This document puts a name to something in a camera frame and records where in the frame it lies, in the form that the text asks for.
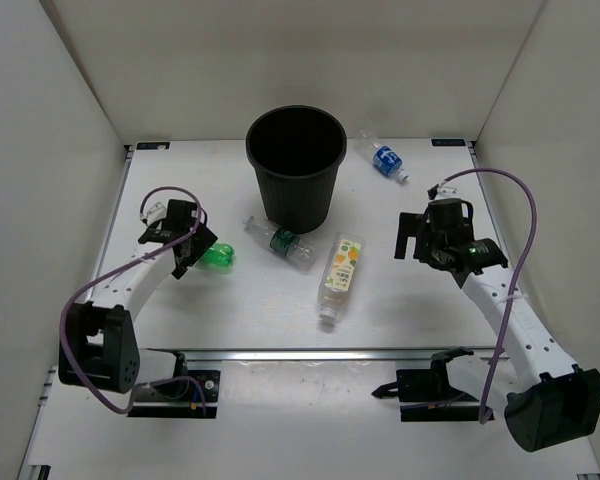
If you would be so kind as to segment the clear bottle orange label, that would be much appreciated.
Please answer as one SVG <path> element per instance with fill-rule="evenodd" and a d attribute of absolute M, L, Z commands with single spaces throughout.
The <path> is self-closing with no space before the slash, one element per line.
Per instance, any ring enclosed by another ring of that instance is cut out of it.
<path fill-rule="evenodd" d="M 365 240 L 346 232 L 336 234 L 318 290 L 319 318 L 334 324 L 348 303 Z"/>

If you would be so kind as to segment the clear bottle green label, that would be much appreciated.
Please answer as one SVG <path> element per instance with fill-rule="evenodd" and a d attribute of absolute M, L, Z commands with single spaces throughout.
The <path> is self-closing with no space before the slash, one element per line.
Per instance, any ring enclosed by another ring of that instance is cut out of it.
<path fill-rule="evenodd" d="M 314 247 L 300 235 L 254 216 L 247 218 L 244 226 L 260 247 L 284 258 L 294 268 L 308 271 L 313 266 L 316 257 Z"/>

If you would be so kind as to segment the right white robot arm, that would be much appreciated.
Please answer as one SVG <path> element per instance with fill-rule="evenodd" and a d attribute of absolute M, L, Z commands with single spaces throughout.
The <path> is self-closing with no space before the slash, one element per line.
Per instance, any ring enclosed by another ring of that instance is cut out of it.
<path fill-rule="evenodd" d="M 514 378 L 494 378 L 487 407 L 503 416 L 525 451 L 534 452 L 591 435 L 600 416 L 600 372 L 584 370 L 545 328 L 518 291 L 514 271 L 497 243 L 477 239 L 473 206 L 458 198 L 430 202 L 421 213 L 399 216 L 395 256 L 415 241 L 414 259 L 452 275 L 502 343 Z"/>

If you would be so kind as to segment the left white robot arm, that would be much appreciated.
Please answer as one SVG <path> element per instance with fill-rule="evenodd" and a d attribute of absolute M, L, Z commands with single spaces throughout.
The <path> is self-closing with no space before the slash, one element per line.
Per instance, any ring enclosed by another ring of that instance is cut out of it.
<path fill-rule="evenodd" d="M 112 275 L 87 301 L 72 301 L 61 328 L 58 376 L 65 385 L 126 394 L 139 385 L 166 399 L 186 395 L 184 355 L 138 347 L 134 323 L 169 277 L 182 278 L 216 243 L 196 203 L 172 199 L 166 216 L 140 236 L 133 266 Z"/>

